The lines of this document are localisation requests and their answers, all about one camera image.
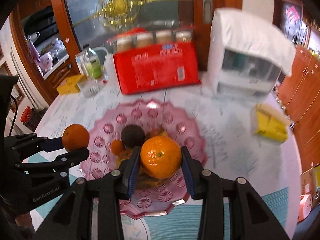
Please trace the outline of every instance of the glass door panel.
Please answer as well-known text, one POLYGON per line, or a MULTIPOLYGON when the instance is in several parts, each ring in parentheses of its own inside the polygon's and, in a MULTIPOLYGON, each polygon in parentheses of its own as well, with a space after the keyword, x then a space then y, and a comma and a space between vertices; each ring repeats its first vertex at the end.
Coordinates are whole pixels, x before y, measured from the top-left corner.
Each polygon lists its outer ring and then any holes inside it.
POLYGON ((65 0, 71 25, 82 48, 105 46, 106 41, 118 33, 134 27, 146 30, 192 24, 193 18, 183 17, 179 8, 193 8, 193 0, 65 0))

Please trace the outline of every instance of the fruit bowl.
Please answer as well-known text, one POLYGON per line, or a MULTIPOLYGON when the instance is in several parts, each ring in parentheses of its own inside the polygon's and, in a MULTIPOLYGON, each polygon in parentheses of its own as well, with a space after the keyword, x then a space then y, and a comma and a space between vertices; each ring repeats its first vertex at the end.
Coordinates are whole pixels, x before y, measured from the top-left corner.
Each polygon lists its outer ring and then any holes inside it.
MULTIPOLYGON (((129 124, 139 125, 145 133, 162 126, 168 136, 181 147, 188 148, 193 159, 205 165, 205 141, 194 118, 189 118, 184 109, 174 107, 170 102, 137 100, 119 104, 95 121, 94 127, 89 131, 89 158, 80 164, 87 180, 102 178, 116 169, 117 156, 111 153, 110 144, 115 139, 121 139, 122 129, 129 124)), ((180 168, 165 184, 156 188, 135 190, 131 200, 120 200, 120 212, 133 219, 164 215, 174 206, 185 203, 188 198, 180 168)))

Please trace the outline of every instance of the red package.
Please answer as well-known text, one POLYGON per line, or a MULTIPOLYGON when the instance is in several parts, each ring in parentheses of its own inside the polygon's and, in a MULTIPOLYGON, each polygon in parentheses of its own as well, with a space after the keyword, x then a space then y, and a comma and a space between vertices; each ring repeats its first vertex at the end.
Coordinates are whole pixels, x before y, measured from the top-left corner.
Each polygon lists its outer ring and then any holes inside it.
POLYGON ((198 64, 190 42, 154 44, 114 54, 123 94, 198 84, 198 64))

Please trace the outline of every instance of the yellow tissue box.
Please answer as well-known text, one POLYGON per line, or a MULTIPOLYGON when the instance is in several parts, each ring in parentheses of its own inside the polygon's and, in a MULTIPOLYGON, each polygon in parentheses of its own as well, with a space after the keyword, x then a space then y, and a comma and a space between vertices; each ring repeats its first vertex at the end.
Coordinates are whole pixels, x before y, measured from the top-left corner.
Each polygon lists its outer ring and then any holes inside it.
POLYGON ((288 139, 286 126, 282 122, 255 108, 252 111, 252 130, 254 134, 260 134, 282 143, 288 139))
POLYGON ((86 77, 84 75, 75 75, 65 78, 61 84, 57 87, 57 91, 60 95, 79 93, 80 89, 77 83, 84 81, 86 77))

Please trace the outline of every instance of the dark round fruit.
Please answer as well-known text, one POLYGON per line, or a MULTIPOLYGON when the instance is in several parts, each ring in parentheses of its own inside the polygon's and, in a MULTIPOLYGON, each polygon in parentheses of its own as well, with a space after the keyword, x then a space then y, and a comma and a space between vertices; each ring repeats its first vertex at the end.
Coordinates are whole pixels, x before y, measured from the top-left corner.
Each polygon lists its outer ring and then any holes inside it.
POLYGON ((144 143, 144 131, 140 126, 130 124, 123 128, 121 140, 127 148, 142 146, 144 143))

